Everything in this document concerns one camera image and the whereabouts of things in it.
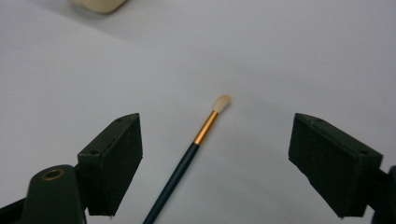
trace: white surface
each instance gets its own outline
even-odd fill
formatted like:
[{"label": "white surface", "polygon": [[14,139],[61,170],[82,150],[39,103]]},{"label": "white surface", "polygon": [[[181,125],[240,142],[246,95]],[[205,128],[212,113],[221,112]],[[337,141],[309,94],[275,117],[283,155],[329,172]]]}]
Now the white surface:
[{"label": "white surface", "polygon": [[139,112],[144,158],[111,220],[142,223],[216,98],[220,116],[157,223],[339,219],[288,161],[293,115],[326,119],[396,164],[396,2],[0,3],[0,205]]}]

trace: paintbrush ferrule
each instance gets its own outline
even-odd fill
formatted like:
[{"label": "paintbrush ferrule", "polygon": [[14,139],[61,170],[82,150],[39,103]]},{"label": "paintbrush ferrule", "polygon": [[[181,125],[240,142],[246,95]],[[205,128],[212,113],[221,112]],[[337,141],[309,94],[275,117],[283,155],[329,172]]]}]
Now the paintbrush ferrule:
[{"label": "paintbrush ferrule", "polygon": [[210,127],[212,127],[212,124],[215,122],[216,117],[218,116],[218,112],[212,111],[210,114],[209,118],[207,118],[204,126],[202,126],[201,131],[198,132],[197,136],[195,137],[194,143],[198,146],[201,145],[201,143],[204,141],[207,133],[210,130]]}]

